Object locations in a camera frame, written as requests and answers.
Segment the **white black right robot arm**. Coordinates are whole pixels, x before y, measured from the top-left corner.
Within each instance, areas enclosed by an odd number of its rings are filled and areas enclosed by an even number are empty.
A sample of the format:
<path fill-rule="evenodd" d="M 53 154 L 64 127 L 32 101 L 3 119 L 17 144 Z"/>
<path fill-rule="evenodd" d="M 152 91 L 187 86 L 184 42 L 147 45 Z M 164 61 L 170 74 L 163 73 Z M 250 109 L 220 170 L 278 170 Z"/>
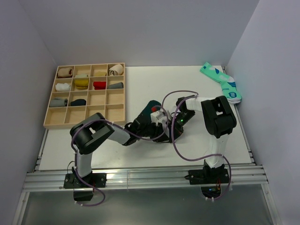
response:
<path fill-rule="evenodd" d="M 171 123 L 171 141 L 176 153 L 180 158 L 189 162 L 203 159 L 204 165 L 208 167 L 203 171 L 203 178 L 209 183 L 214 182 L 219 177 L 217 168 L 224 165 L 224 153 L 229 135 L 237 125 L 227 98 L 225 96 L 212 99 L 197 96 L 181 97 L 176 102 L 175 112 L 177 111 L 180 113 L 172 119 Z M 204 124 L 210 135 L 210 142 L 208 155 L 189 159 L 179 153 L 175 144 L 174 131 L 176 125 L 180 128 L 184 126 L 195 115 L 196 111 L 203 114 Z"/>

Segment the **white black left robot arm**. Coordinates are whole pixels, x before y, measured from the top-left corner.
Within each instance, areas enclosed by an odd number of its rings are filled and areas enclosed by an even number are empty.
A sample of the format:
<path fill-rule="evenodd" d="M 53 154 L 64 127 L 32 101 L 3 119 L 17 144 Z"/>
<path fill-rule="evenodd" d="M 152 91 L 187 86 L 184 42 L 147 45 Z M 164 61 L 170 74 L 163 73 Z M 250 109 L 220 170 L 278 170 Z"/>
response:
<path fill-rule="evenodd" d="M 92 153 L 106 140 L 129 146 L 142 138 L 164 142 L 169 140 L 167 121 L 153 122 L 150 115 L 141 113 L 133 122 L 120 127 L 96 113 L 70 130 L 71 147 L 75 150 L 75 183 L 86 187 L 91 183 Z"/>

